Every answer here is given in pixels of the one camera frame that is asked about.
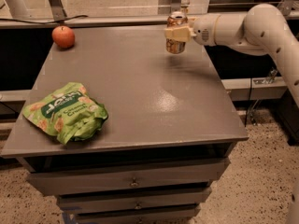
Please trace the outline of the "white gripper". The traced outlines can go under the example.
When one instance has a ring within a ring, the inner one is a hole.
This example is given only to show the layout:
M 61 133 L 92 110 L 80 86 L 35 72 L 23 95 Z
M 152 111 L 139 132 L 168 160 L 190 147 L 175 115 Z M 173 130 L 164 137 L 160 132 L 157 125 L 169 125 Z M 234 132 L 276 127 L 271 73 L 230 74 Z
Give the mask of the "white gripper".
M 215 29 L 220 14 L 205 14 L 197 17 L 189 17 L 188 25 L 171 26 L 164 29 L 164 36 L 178 42 L 189 42 L 192 38 L 204 46 L 215 46 Z

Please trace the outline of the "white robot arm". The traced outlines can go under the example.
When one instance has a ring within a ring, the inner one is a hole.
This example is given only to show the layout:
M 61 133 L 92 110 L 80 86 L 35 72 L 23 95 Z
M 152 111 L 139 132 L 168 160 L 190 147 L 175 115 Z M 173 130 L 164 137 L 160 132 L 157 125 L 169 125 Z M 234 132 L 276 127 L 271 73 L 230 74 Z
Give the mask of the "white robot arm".
M 165 35 L 245 54 L 268 54 L 291 94 L 298 94 L 298 41 L 272 5 L 261 4 L 246 13 L 189 16 L 184 24 L 173 23 Z M 299 150 L 287 145 L 278 125 L 250 125 L 249 141 L 237 145 L 231 158 L 228 172 L 188 224 L 298 224 Z

